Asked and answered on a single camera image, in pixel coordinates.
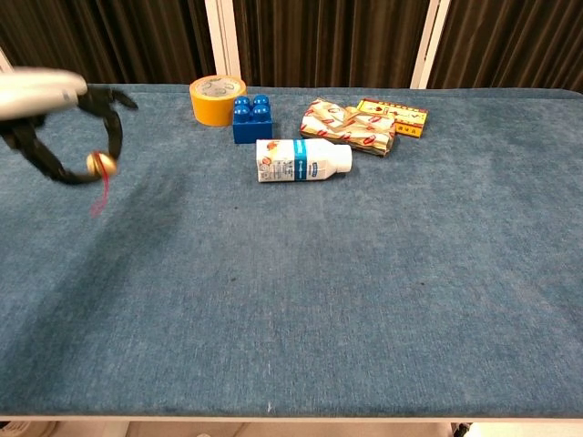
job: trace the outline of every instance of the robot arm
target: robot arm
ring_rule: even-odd
[[[136,103],[121,91],[88,86],[77,74],[48,68],[10,68],[0,73],[0,135],[13,150],[22,153],[45,176],[70,185],[101,179],[97,173],[78,174],[63,167],[58,158],[36,137],[46,115],[74,106],[103,119],[108,135],[108,155],[117,161],[122,128],[112,104],[130,109]]]

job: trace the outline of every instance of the floor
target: floor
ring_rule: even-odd
[[[359,437],[452,437],[451,428],[447,423],[298,422],[132,422],[129,425],[126,422],[60,422],[50,437],[352,437],[354,435]],[[568,423],[481,422],[474,423],[470,432],[465,435],[465,437],[559,436],[583,436],[583,420]]]

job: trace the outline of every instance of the blue label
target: blue label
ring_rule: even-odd
[[[305,180],[308,176],[308,154],[306,143],[303,139],[293,140],[293,178],[295,180]]]

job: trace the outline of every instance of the black curtain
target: black curtain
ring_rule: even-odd
[[[583,92],[582,0],[452,0],[428,87]]]
[[[215,73],[204,0],[1,0],[0,46],[15,66],[90,83],[180,83]]]
[[[409,87],[429,0],[234,0],[254,86]]]

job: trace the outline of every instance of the red string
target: red string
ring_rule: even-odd
[[[101,175],[104,184],[103,197],[101,198],[101,201],[94,203],[93,206],[91,207],[91,215],[93,215],[93,217],[96,217],[99,214],[101,214],[101,211],[103,211],[107,204],[107,193],[109,192],[109,176],[107,175],[106,168],[103,165],[103,162],[101,161],[101,156],[97,152],[95,152],[93,154],[93,158],[101,168]]]

